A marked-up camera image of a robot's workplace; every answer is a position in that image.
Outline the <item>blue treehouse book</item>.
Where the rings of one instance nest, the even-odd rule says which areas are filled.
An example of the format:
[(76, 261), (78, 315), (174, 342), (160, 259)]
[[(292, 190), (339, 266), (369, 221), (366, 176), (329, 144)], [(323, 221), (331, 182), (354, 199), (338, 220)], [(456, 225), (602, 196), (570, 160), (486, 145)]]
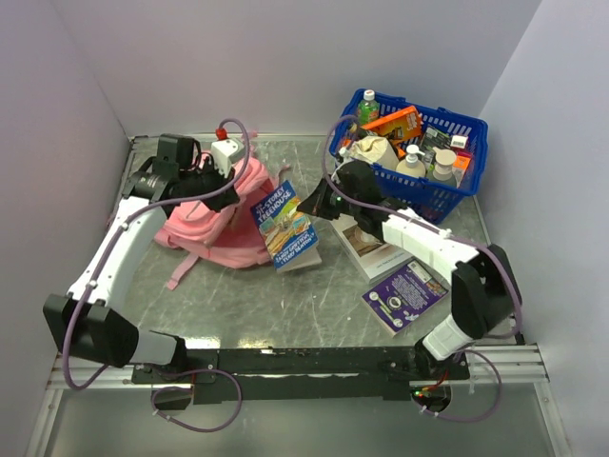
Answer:
[(250, 209), (278, 272), (313, 267), (322, 262), (317, 232), (308, 215), (298, 210), (300, 204), (292, 184), (283, 181)]

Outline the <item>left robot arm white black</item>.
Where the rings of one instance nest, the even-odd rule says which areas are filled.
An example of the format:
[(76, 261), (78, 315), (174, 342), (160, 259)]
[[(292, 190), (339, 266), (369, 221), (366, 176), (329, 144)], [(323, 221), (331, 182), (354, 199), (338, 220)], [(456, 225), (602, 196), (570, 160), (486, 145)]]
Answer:
[(163, 134), (155, 155), (127, 179), (109, 230), (80, 277), (63, 294), (50, 295), (43, 313), (64, 357), (121, 368), (152, 364), (169, 383), (187, 374), (180, 337), (143, 330), (122, 314), (133, 275), (148, 245), (184, 198), (220, 211), (238, 200), (231, 184), (244, 156), (238, 139), (221, 139), (202, 153), (198, 140)]

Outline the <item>pink student backpack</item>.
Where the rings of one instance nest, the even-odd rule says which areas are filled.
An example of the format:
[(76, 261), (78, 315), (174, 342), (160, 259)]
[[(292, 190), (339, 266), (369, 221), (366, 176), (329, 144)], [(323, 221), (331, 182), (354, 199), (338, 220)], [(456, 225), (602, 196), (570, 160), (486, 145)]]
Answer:
[(248, 135), (234, 139), (244, 144), (245, 155), (232, 166), (233, 180), (200, 198), (234, 185), (239, 202), (215, 212), (197, 196), (178, 197), (178, 184), (185, 172), (201, 169), (204, 164), (214, 166), (210, 148), (202, 149), (200, 142), (189, 136), (159, 137), (155, 155), (128, 178), (97, 264), (90, 271), (90, 283), (96, 290), (116, 292), (119, 281), (130, 279), (152, 241), (187, 253), (168, 279), (169, 289), (176, 288), (201, 260), (233, 269), (269, 262), (250, 209), (277, 188), (279, 180), (255, 157)]

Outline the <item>white coffee cover book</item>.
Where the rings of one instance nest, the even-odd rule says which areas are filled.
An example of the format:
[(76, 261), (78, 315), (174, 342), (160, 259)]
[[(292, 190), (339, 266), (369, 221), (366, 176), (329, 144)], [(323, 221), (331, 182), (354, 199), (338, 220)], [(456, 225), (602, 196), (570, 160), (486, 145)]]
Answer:
[(351, 216), (341, 215), (330, 224), (347, 256), (367, 284), (381, 281), (411, 257), (407, 251), (380, 242), (363, 232)]

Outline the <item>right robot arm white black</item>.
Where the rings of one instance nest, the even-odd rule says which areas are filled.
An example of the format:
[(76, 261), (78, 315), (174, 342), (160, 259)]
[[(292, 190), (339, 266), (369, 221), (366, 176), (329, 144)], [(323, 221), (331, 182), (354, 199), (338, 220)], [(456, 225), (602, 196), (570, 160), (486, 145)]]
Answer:
[(449, 357), (491, 337), (508, 316), (522, 319), (521, 294), (505, 251), (427, 222), (405, 202), (381, 190), (366, 162), (350, 161), (326, 174), (298, 210), (325, 220), (348, 215), (364, 233), (409, 252), (448, 283), (448, 316), (417, 344), (415, 366), (426, 379), (440, 377)]

